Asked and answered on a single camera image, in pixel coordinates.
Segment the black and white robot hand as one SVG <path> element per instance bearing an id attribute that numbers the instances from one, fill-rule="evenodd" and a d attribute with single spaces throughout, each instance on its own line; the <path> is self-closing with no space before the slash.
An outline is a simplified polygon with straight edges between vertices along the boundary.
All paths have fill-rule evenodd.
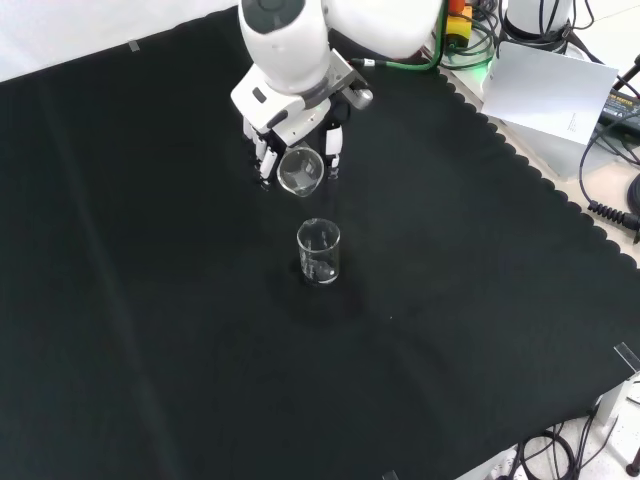
<path id="1" fill-rule="evenodd" d="M 252 65 L 231 92 L 243 117 L 243 135 L 254 145 L 256 175 L 263 185 L 277 181 L 299 197 L 311 195 L 339 172 L 344 134 L 335 115 L 337 98 L 357 102 L 352 84 L 359 80 L 336 52 L 323 81 L 308 96 L 285 94 L 266 82 Z"/>

